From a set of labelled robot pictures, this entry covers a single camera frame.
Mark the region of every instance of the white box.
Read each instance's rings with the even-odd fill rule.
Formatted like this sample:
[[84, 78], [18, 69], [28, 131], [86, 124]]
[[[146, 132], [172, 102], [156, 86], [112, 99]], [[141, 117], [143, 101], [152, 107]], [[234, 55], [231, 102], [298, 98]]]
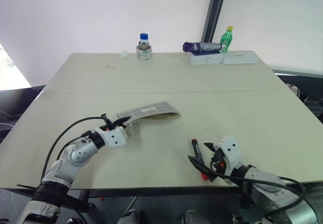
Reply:
[[189, 52], [189, 61], [191, 65], [220, 64], [222, 60], [223, 53], [221, 52], [213, 52], [212, 54], [201, 52], [200, 55], [194, 55], [192, 52]]
[[223, 64], [256, 64], [259, 58], [253, 51], [229, 51], [225, 53]]

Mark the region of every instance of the white label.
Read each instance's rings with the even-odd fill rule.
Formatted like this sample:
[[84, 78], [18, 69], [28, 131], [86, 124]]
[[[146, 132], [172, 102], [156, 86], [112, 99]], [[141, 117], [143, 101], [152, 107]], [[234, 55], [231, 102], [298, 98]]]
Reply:
[[148, 107], [148, 108], [145, 108], [145, 109], [141, 109], [140, 111], [141, 112], [146, 112], [146, 111], [150, 111], [150, 110], [156, 110], [155, 107]]

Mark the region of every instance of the blue lid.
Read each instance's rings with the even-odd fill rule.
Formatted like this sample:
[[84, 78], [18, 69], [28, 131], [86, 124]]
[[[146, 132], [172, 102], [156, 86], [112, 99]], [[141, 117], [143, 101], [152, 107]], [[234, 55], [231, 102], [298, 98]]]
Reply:
[[146, 33], [141, 33], [141, 34], [140, 34], [140, 39], [147, 40], [147, 39], [148, 39], [148, 34], [146, 34]]

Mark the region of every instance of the black pole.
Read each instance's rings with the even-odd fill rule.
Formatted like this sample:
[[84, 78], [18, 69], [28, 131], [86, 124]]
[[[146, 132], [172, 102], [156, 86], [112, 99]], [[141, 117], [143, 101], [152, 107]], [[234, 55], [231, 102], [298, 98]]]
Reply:
[[223, 0], [210, 0], [201, 42], [212, 42]]

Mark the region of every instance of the green bottle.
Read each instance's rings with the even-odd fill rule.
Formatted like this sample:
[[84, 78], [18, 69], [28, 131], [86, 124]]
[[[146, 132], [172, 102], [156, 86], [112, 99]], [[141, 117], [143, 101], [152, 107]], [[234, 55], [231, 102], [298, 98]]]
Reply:
[[222, 35], [220, 43], [225, 45], [221, 52], [227, 52], [232, 41], [232, 26], [228, 26], [227, 31]]

